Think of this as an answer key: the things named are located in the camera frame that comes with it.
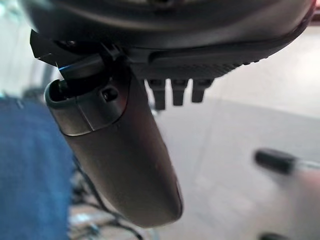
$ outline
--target cable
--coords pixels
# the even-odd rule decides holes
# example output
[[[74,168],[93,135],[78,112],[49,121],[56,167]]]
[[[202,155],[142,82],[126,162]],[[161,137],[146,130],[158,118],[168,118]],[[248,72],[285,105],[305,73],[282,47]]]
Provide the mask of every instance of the cable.
[[[100,197],[99,192],[97,191],[94,183],[91,181],[91,179],[89,178],[89,176],[84,172],[84,170],[82,169],[78,159],[76,157],[73,158],[74,163],[76,165],[76,168],[78,169],[78,171],[80,172],[80,174],[83,176],[84,180],[86,181],[86,183],[88,184],[88,187],[90,188],[93,196],[95,197],[96,201],[98,202],[97,204],[91,203],[91,202],[85,202],[86,205],[89,205],[91,207],[94,207],[96,209],[99,209],[101,211],[104,211],[108,214],[111,214],[112,216],[114,216],[114,220],[111,222],[108,222],[106,224],[104,224],[104,226],[112,226],[112,227],[116,227],[116,228],[121,228],[124,230],[127,230],[131,233],[134,234],[134,236],[138,239],[138,240],[144,240],[144,238],[142,237],[142,235],[140,233],[138,233],[134,228],[130,227],[130,226],[126,226],[123,225],[121,222],[119,222],[120,219],[126,220],[123,216],[121,216],[119,213],[114,212],[112,210],[110,210],[103,202],[102,198]]]

